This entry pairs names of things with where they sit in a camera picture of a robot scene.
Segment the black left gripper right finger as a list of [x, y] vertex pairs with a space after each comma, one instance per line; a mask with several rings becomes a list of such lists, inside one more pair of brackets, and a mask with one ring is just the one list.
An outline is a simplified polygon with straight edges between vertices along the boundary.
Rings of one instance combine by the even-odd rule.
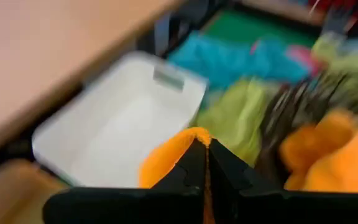
[[216, 162], [215, 167], [223, 173], [229, 185], [240, 195], [251, 197], [256, 195], [284, 194], [268, 179], [262, 177], [254, 168], [234, 155], [217, 139], [213, 139], [209, 146], [209, 153]]

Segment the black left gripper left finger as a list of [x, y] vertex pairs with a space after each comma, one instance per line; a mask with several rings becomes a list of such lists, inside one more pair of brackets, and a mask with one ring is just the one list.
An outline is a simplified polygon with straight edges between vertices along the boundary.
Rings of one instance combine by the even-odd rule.
[[152, 190], [184, 194], [204, 191], [206, 172], [206, 147], [195, 139], [173, 169]]

